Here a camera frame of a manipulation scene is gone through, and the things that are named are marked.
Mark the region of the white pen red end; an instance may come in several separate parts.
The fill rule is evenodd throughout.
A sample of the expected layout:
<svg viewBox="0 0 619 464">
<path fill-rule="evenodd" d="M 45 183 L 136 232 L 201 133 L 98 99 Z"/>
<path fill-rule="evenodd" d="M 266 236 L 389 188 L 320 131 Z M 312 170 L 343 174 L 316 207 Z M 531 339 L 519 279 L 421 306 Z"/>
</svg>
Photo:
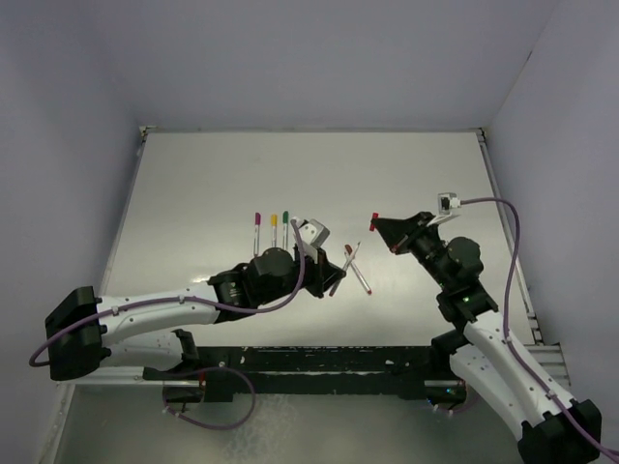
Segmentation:
<svg viewBox="0 0 619 464">
<path fill-rule="evenodd" d="M 337 290 L 339 289 L 339 286 L 341 284 L 341 282 L 345 279 L 346 277 L 346 273 L 348 271 L 348 268 L 351 266 L 352 262 L 355 259 L 355 256 L 359 250 L 361 243 L 358 242 L 357 245 L 355 247 L 352 248 L 351 251 L 347 252 L 346 255 L 346 259 L 344 261 L 344 265 L 342 266 L 342 271 L 343 271 L 343 276 L 339 278 L 339 280 L 334 284 L 334 286 L 331 288 L 330 292 L 329 292 L 329 296 L 330 297 L 334 297 Z"/>
</svg>

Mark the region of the red pen cap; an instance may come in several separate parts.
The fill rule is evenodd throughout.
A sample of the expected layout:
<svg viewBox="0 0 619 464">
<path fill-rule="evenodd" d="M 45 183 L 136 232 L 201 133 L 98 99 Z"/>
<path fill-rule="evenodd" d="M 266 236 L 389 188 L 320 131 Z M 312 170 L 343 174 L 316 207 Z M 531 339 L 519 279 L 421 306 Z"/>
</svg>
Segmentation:
<svg viewBox="0 0 619 464">
<path fill-rule="evenodd" d="M 372 213 L 371 216 L 371 220 L 370 220 L 370 226 L 369 226 L 369 231 L 374 231 L 375 230 L 375 221 L 379 218 L 379 214 L 378 213 Z"/>
</svg>

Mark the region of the white pen brown tip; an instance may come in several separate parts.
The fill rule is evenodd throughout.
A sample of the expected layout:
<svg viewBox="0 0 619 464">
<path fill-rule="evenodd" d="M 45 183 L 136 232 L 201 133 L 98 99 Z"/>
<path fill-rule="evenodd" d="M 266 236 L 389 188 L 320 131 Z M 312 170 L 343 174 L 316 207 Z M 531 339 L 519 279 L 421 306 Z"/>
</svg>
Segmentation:
<svg viewBox="0 0 619 464">
<path fill-rule="evenodd" d="M 350 268 L 352 269 L 352 272 L 354 273 L 354 275 L 357 277 L 357 279 L 359 280 L 360 284 L 362 285 L 364 291 L 366 292 L 367 295 L 371 295 L 372 294 L 372 290 L 370 285 L 368 284 L 367 279 L 365 278 L 365 276 L 362 274 L 361 270 L 359 269 L 359 267 L 357 266 L 355 261 L 352 261 L 350 263 Z"/>
</svg>

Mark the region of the white pen green end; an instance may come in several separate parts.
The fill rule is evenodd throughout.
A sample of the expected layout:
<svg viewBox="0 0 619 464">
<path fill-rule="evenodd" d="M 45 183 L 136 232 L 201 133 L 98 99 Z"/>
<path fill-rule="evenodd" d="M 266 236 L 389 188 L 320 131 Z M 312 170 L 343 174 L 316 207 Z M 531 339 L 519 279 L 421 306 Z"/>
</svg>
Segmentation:
<svg viewBox="0 0 619 464">
<path fill-rule="evenodd" d="M 282 224 L 282 248 L 288 250 L 289 243 L 289 223 Z"/>
</svg>

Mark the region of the white pen yellow end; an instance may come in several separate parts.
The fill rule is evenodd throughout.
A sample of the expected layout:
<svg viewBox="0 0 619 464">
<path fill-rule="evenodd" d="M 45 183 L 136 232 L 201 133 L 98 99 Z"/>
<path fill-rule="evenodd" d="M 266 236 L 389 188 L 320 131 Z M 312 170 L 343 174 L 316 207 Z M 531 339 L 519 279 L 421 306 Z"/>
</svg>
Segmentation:
<svg viewBox="0 0 619 464">
<path fill-rule="evenodd" d="M 278 246 L 278 226 L 271 225 L 271 247 L 277 247 L 277 246 Z"/>
</svg>

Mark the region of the white pen purple end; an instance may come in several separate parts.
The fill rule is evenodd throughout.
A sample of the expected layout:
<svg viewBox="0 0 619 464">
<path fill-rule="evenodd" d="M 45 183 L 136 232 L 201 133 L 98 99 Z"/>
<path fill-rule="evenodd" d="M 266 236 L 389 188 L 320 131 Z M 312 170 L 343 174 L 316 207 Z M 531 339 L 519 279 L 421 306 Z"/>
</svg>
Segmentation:
<svg viewBox="0 0 619 464">
<path fill-rule="evenodd" d="M 253 226 L 254 227 L 254 231 L 253 231 L 253 255 L 258 256 L 259 254 L 259 250 L 260 250 L 260 228 L 261 228 L 261 223 L 259 226 Z"/>
</svg>

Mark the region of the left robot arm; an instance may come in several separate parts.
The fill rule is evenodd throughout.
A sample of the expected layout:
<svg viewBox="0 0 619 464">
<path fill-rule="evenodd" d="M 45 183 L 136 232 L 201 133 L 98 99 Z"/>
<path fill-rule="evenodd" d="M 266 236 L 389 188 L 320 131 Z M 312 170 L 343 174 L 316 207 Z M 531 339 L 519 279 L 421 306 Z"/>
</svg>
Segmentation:
<svg viewBox="0 0 619 464">
<path fill-rule="evenodd" d="M 45 318 L 39 348 L 51 380 L 85 377 L 101 367 L 148 367 L 192 377 L 199 357 L 188 325 L 216 325 L 288 305 L 305 290 L 321 299 L 346 272 L 324 249 L 272 247 L 251 261 L 179 290 L 132 297 L 98 297 L 93 287 L 74 289 Z"/>
</svg>

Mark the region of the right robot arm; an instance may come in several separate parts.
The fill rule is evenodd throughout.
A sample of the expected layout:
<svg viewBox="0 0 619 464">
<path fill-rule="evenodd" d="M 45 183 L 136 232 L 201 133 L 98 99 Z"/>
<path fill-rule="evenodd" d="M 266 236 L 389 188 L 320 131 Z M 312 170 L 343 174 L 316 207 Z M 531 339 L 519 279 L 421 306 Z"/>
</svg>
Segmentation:
<svg viewBox="0 0 619 464">
<path fill-rule="evenodd" d="M 591 463 L 601 455 L 602 415 L 578 401 L 510 333 L 506 318 L 480 282 L 479 245 L 443 241 L 434 216 L 374 217 L 371 227 L 395 255 L 413 255 L 439 285 L 436 297 L 453 329 L 430 343 L 430 367 L 463 380 L 508 425 L 525 463 Z"/>
</svg>

